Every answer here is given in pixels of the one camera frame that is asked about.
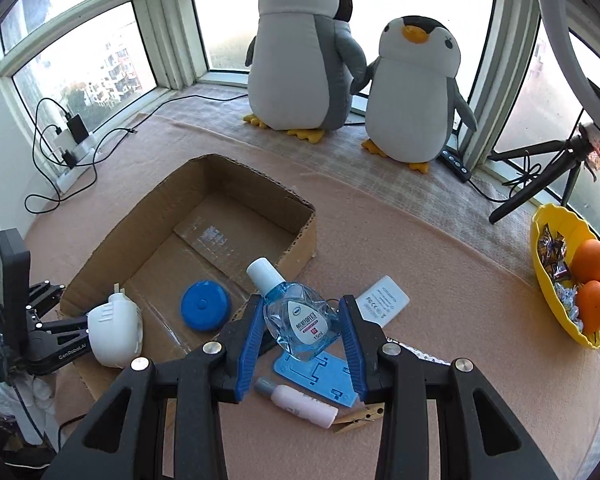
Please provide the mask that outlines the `wooden clothespin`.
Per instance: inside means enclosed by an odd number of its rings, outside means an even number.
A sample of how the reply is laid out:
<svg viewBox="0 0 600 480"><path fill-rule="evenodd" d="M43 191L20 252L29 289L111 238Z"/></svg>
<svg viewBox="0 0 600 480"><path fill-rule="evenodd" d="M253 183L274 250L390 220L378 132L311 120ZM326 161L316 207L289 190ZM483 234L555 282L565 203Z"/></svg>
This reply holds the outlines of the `wooden clothespin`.
<svg viewBox="0 0 600 480"><path fill-rule="evenodd" d="M385 404L365 404L348 414L338 416L332 423L335 434L358 429L384 417Z"/></svg>

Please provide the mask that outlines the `blue phone stand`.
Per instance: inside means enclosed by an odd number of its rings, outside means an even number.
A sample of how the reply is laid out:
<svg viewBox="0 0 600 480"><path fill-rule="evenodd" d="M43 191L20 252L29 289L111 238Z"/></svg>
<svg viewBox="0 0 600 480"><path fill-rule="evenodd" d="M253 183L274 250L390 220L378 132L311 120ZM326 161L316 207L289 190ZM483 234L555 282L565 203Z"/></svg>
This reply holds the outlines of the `blue phone stand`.
<svg viewBox="0 0 600 480"><path fill-rule="evenodd" d="M352 408L358 400L347 362L326 351L311 361L299 361L284 352L274 362L273 370L297 386L345 408Z"/></svg>

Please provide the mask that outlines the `blue round tape measure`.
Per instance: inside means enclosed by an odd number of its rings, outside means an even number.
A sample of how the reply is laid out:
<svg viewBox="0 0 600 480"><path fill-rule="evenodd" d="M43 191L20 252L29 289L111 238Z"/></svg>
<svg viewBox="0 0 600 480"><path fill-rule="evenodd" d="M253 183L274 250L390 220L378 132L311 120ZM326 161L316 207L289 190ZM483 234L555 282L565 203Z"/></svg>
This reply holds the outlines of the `blue round tape measure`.
<svg viewBox="0 0 600 480"><path fill-rule="evenodd" d="M217 282L198 281L184 292L181 317L191 330L219 330L230 317L230 296Z"/></svg>

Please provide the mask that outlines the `pink lotion bottle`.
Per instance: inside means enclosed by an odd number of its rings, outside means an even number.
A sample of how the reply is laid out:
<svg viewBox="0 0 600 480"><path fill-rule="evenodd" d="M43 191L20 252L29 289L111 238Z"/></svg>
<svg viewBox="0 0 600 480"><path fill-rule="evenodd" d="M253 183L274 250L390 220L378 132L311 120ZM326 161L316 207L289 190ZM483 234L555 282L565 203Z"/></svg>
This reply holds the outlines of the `pink lotion bottle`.
<svg viewBox="0 0 600 480"><path fill-rule="evenodd" d="M281 410L323 429L329 429L338 416L338 408L264 377L256 380L254 390Z"/></svg>

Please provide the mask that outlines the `clear blue liquid bottle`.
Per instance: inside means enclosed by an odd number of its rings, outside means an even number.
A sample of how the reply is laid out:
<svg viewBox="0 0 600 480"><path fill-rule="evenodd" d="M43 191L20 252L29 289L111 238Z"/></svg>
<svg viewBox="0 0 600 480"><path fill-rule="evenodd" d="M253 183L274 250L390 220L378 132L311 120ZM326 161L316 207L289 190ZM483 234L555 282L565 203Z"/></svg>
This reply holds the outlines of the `clear blue liquid bottle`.
<svg viewBox="0 0 600 480"><path fill-rule="evenodd" d="M338 310L315 290L288 282L267 258L254 260L247 274L263 300L268 331L297 361L311 361L340 336Z"/></svg>

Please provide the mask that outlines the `white round device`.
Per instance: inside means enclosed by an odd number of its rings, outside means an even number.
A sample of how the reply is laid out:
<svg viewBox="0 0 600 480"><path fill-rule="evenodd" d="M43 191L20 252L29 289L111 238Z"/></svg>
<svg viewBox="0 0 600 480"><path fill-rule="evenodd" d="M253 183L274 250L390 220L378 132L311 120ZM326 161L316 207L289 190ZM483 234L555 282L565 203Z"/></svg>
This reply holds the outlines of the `white round device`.
<svg viewBox="0 0 600 480"><path fill-rule="evenodd" d="M118 283L104 304L87 312L86 319L88 342L100 365L125 368L142 352L140 308Z"/></svg>

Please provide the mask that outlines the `white charger block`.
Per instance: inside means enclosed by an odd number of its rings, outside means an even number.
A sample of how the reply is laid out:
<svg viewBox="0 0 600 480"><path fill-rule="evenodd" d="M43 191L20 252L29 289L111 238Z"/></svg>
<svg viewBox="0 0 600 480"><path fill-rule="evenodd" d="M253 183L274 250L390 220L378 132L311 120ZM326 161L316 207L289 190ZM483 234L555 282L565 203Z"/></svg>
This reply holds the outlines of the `white charger block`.
<svg viewBox="0 0 600 480"><path fill-rule="evenodd" d="M365 321L386 327L408 306L410 297L389 275L385 275L355 301Z"/></svg>

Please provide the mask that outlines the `brown cardboard box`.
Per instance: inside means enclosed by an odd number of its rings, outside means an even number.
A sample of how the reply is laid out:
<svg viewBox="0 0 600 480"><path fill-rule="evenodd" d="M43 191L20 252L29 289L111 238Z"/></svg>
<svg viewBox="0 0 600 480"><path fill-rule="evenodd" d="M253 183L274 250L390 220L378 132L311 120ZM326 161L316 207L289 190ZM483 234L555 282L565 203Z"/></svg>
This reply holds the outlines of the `brown cardboard box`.
<svg viewBox="0 0 600 480"><path fill-rule="evenodd" d="M210 154L174 170L118 222L66 288L60 310L83 314L120 285L140 307L144 356L172 361L213 335L182 319L190 285L219 283L237 312L256 291L250 263L268 258L292 281L315 251L312 204L266 174Z"/></svg>

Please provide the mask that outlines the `blue wrapped candies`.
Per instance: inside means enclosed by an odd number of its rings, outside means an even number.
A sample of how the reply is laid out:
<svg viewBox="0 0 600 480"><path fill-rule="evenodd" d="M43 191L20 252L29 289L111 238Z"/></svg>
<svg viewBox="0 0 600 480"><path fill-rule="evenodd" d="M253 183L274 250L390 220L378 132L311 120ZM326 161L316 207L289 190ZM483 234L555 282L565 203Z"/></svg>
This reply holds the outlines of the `blue wrapped candies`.
<svg viewBox="0 0 600 480"><path fill-rule="evenodd" d="M562 303L568 320L577 327L579 332L583 330L583 322L580 319L580 310L576 304L577 286L565 286L562 283L554 284L554 291L559 301Z"/></svg>

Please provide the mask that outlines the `dark chocolate bar wrappers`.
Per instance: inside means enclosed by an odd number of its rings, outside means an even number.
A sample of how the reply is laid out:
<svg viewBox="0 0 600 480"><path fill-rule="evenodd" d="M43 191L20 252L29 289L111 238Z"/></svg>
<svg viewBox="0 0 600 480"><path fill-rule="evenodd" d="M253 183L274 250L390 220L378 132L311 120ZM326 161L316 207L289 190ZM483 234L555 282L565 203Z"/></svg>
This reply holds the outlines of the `dark chocolate bar wrappers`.
<svg viewBox="0 0 600 480"><path fill-rule="evenodd" d="M562 233L553 233L550 226L545 223L536 250L542 268L554 283L570 280L571 274L566 263L567 243Z"/></svg>

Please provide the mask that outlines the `left rear orange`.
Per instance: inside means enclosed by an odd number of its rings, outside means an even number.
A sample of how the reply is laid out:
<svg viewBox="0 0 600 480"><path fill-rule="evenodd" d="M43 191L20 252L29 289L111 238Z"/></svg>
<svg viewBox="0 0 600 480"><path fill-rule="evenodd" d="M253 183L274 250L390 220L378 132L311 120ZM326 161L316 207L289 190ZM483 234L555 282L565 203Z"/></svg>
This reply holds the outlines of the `left rear orange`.
<svg viewBox="0 0 600 480"><path fill-rule="evenodd" d="M573 255L569 269L573 281L577 283L600 280L600 241L582 242Z"/></svg>

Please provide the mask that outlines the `yellow leaf-shaped fruit tray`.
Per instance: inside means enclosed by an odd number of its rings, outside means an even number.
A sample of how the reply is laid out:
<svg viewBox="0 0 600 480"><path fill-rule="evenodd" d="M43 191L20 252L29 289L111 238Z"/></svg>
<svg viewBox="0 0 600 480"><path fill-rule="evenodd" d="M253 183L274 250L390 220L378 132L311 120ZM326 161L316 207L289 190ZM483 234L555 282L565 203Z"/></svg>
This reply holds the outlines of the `yellow leaf-shaped fruit tray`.
<svg viewBox="0 0 600 480"><path fill-rule="evenodd" d="M588 222L569 209L554 204L542 205L532 217L530 250L541 292L554 317L567 334L589 349L600 348L600 329L582 332L577 317L576 299L580 283L573 279L571 260L587 240L598 240Z"/></svg>

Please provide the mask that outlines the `black power adapter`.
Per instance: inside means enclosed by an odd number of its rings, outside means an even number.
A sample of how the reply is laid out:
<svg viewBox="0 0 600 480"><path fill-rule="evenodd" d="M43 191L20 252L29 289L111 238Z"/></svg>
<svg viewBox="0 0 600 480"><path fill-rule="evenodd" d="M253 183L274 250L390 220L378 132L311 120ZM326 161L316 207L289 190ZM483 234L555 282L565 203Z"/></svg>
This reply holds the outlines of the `black power adapter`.
<svg viewBox="0 0 600 480"><path fill-rule="evenodd" d="M76 145L80 145L90 136L79 114L72 115L67 119L67 127Z"/></svg>

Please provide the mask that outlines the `small grey penguin plush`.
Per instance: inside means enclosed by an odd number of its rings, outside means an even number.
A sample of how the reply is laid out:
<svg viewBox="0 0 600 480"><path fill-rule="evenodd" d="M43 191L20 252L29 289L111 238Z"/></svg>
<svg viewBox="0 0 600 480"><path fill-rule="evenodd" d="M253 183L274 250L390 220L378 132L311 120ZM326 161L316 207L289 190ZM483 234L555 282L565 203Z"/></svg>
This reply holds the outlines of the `small grey penguin plush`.
<svg viewBox="0 0 600 480"><path fill-rule="evenodd" d="M460 46L441 22L421 15L390 21L378 57L352 87L354 93L370 88L362 148L426 174L446 147L455 117L471 131L478 128L458 88L459 69Z"/></svg>

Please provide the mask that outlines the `black tripod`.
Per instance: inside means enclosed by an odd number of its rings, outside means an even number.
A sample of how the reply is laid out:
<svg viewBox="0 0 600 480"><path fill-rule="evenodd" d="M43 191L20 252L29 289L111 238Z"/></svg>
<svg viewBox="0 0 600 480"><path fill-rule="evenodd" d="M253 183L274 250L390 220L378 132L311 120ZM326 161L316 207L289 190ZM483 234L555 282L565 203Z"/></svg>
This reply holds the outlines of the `black tripod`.
<svg viewBox="0 0 600 480"><path fill-rule="evenodd" d="M490 155L490 160L502 162L513 158L525 158L526 156L531 157L553 152L557 154L557 157L552 159L536 177L526 180L526 184L521 191L509 197L490 214L490 223L499 222L522 204L531 200L536 194L548 188L563 174L568 174L567 183L562 193L562 201L560 202L562 206L565 206L576 185L582 166L588 160L588 156L595 152L593 140L595 133L599 132L600 130L594 124L580 124L578 125L578 133L565 141L546 141Z"/></svg>

